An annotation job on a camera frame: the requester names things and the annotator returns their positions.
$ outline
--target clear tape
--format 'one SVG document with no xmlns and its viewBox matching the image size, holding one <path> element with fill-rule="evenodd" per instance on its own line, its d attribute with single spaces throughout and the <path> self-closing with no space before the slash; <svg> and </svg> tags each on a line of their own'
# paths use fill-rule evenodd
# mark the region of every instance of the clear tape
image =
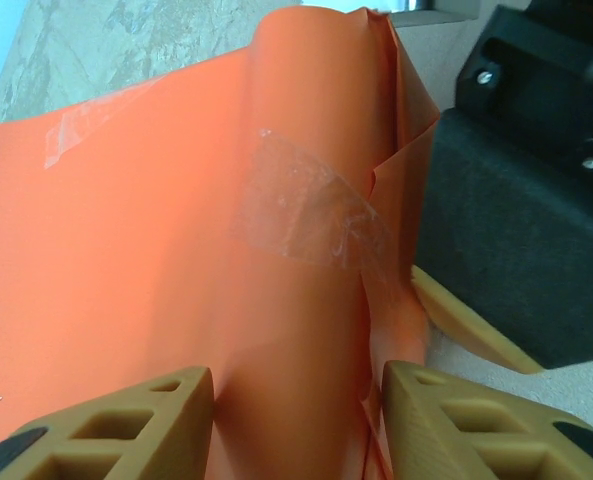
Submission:
<svg viewBox="0 0 593 480">
<path fill-rule="evenodd" d="M 384 280 L 392 241 L 377 212 L 327 164 L 274 132 L 260 134 L 234 235 L 278 255 L 368 269 Z"/>
<path fill-rule="evenodd" d="M 83 142 L 114 115 L 140 98 L 160 77 L 103 95 L 65 109 L 45 137 L 45 170 L 56 165 L 70 149 Z"/>
</svg>

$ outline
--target dark gray surface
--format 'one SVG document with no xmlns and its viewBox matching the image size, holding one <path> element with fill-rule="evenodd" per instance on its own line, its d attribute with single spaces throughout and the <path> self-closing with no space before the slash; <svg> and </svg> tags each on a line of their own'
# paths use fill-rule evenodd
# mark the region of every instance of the dark gray surface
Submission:
<svg viewBox="0 0 593 480">
<path fill-rule="evenodd" d="M 556 422 L 554 427 L 593 458 L 593 431 L 567 422 Z"/>
<path fill-rule="evenodd" d="M 416 261 L 544 367 L 593 360 L 593 195 L 456 110 Z"/>
<path fill-rule="evenodd" d="M 0 472 L 21 453 L 36 443 L 45 433 L 47 433 L 46 427 L 34 428 L 0 442 Z"/>
</svg>

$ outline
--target beige surface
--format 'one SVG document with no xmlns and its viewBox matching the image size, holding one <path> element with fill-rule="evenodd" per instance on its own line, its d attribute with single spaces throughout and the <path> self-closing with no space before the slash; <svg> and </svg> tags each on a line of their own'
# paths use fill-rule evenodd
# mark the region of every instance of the beige surface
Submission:
<svg viewBox="0 0 593 480">
<path fill-rule="evenodd" d="M 476 20 L 397 30 L 418 74 L 441 110 L 454 105 L 456 77 L 499 3 L 524 9 L 530 0 L 482 0 Z"/>
<path fill-rule="evenodd" d="M 434 331 L 428 365 L 564 410 L 593 426 L 593 362 L 522 375 L 483 360 Z"/>
</svg>

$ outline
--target tan 3d printed part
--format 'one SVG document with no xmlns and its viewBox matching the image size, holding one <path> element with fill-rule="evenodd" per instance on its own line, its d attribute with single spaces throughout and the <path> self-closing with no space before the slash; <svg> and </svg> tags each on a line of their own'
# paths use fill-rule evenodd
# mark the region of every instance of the tan 3d printed part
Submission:
<svg viewBox="0 0 593 480">
<path fill-rule="evenodd" d="M 212 430 L 206 368 L 187 368 L 25 425 L 49 430 L 0 480 L 202 480 Z"/>
<path fill-rule="evenodd" d="M 405 362 L 383 408 L 396 480 L 593 480 L 593 459 L 553 426 L 568 413 Z"/>
</svg>

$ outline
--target metal screw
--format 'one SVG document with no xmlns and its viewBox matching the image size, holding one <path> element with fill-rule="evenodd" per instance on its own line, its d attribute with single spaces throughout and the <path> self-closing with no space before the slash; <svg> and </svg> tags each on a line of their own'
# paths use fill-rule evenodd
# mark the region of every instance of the metal screw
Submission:
<svg viewBox="0 0 593 480">
<path fill-rule="evenodd" d="M 587 170 L 593 170 L 593 157 L 587 157 L 583 160 L 583 167 Z"/>
<path fill-rule="evenodd" d="M 476 81 L 479 85 L 487 85 L 489 82 L 492 81 L 494 78 L 494 74 L 492 72 L 488 72 L 487 70 L 480 72 L 478 77 L 476 77 Z"/>
</svg>

